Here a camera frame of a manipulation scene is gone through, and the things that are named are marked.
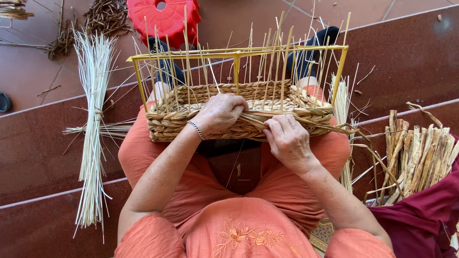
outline woven basket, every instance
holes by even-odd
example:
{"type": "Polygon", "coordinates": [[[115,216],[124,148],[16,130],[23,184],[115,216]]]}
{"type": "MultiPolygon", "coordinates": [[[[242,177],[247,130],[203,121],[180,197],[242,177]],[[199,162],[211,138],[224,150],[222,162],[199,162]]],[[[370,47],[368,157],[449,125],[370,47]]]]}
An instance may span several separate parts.
{"type": "MultiPolygon", "coordinates": [[[[250,107],[249,110],[244,111],[233,126],[218,134],[211,134],[207,139],[249,138],[266,141],[265,134],[262,132],[266,128],[263,125],[264,121],[272,118],[274,115],[281,114],[279,112],[281,82],[278,81],[276,83],[274,102],[272,101],[274,81],[270,81],[267,87],[266,84],[267,82],[239,84],[239,95],[247,100],[250,107]],[[266,88],[267,97],[265,103],[263,103],[266,88]]],[[[146,113],[150,138],[154,142],[173,141],[183,127],[185,127],[187,121],[192,119],[204,107],[204,104],[208,101],[208,96],[218,94],[215,84],[211,84],[208,87],[209,94],[207,93],[206,85],[193,86],[190,88],[190,96],[188,96],[188,88],[186,86],[178,87],[177,98],[179,109],[177,109],[177,101],[175,92],[173,91],[166,94],[165,98],[159,100],[158,113],[156,112],[156,105],[151,106],[146,113]]],[[[218,87],[221,93],[236,92],[236,84],[219,84],[218,87]]],[[[345,129],[329,125],[333,114],[333,107],[330,104],[315,101],[316,107],[314,107],[314,101],[315,97],[307,95],[306,90],[301,90],[297,93],[297,88],[291,84],[291,80],[285,80],[282,114],[292,114],[308,130],[311,136],[321,135],[330,131],[348,133],[345,129]]]]}

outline orange pants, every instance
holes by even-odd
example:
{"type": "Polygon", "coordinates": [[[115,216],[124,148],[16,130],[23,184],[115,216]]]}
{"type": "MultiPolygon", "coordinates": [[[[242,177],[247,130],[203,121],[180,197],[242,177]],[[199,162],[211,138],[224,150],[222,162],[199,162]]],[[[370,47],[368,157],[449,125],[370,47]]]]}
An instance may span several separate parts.
{"type": "MultiPolygon", "coordinates": [[[[310,86],[312,94],[316,87],[310,86]]],[[[334,118],[331,125],[336,125],[334,118]]],[[[118,153],[121,166],[134,188],[150,164],[168,146],[168,143],[152,142],[147,128],[145,110],[140,112],[133,127],[126,135],[118,153]]],[[[340,175],[350,154],[346,135],[329,132],[310,139],[310,147],[320,163],[335,177],[340,175]]],[[[307,236],[316,229],[325,213],[315,195],[304,182],[289,171],[270,151],[269,144],[261,144],[260,169],[263,177],[257,187],[244,197],[262,198],[273,203],[307,236]]],[[[200,154],[195,153],[185,169],[179,185],[163,215],[185,236],[192,226],[194,216],[207,205],[227,198],[241,197],[220,185],[200,154]]]]}

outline red plastic stool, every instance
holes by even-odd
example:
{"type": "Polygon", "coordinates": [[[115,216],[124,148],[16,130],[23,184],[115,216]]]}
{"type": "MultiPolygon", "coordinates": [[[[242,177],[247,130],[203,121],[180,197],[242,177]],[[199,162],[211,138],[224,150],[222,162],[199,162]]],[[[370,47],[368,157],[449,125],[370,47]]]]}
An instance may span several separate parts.
{"type": "Polygon", "coordinates": [[[147,45],[144,18],[146,16],[148,36],[155,36],[156,25],[158,38],[166,42],[167,35],[169,37],[169,45],[178,49],[185,42],[183,35],[185,30],[183,25],[185,5],[188,42],[195,45],[197,42],[197,39],[195,39],[196,24],[201,21],[198,13],[199,4],[196,0],[128,0],[128,15],[145,45],[147,45]]]}

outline yellow frame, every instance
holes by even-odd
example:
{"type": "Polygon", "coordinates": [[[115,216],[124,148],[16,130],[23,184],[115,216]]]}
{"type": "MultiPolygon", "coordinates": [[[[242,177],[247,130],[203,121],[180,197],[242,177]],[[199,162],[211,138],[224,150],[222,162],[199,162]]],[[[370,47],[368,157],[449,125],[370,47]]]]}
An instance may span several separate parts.
{"type": "MultiPolygon", "coordinates": [[[[291,51],[301,51],[301,50],[342,50],[341,58],[338,64],[338,70],[336,72],[336,77],[340,78],[343,68],[344,68],[344,61],[346,59],[348,46],[345,45],[332,45],[332,46],[301,46],[301,45],[290,45],[289,49],[291,51]]],[[[143,84],[142,78],[140,75],[139,67],[137,62],[138,61],[147,61],[151,60],[151,58],[155,59],[164,59],[168,60],[169,58],[172,59],[202,59],[202,58],[233,58],[234,63],[234,81],[236,84],[236,95],[239,94],[239,64],[241,57],[246,56],[258,56],[264,54],[271,54],[273,51],[277,51],[279,53],[288,52],[286,46],[276,46],[276,47],[248,47],[248,48],[231,48],[231,49],[213,49],[213,50],[205,50],[206,53],[203,53],[199,50],[190,50],[188,53],[183,53],[182,51],[169,51],[169,52],[162,52],[162,53],[151,53],[151,54],[142,54],[129,57],[126,61],[132,62],[134,64],[135,75],[137,77],[137,82],[139,83],[140,93],[142,95],[142,101],[144,104],[145,112],[148,112],[148,108],[146,106],[146,99],[145,93],[143,91],[143,84]]],[[[333,96],[331,99],[331,105],[333,106],[335,103],[336,94],[338,91],[338,85],[340,80],[336,80],[335,84],[333,85],[333,96]]]]}

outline orange embroidery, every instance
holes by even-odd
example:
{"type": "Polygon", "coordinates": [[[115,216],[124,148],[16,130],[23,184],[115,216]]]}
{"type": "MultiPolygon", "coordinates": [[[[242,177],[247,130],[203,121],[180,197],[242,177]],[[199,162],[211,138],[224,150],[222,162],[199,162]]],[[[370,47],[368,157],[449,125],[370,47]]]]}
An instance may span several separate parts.
{"type": "Polygon", "coordinates": [[[283,245],[287,244],[294,253],[298,255],[300,254],[296,247],[287,243],[283,239],[284,235],[282,232],[276,233],[275,231],[273,232],[272,230],[267,229],[257,233],[255,230],[259,230],[260,228],[249,229],[249,226],[247,226],[244,231],[244,227],[241,222],[238,222],[236,228],[233,228],[233,219],[225,220],[224,227],[225,231],[217,232],[217,234],[227,241],[216,245],[214,247],[215,251],[212,252],[211,257],[221,258],[226,252],[226,245],[229,243],[231,243],[233,249],[236,249],[237,245],[241,242],[250,246],[250,242],[246,236],[253,239],[253,244],[255,246],[267,245],[272,247],[275,243],[282,243],[283,245]]]}

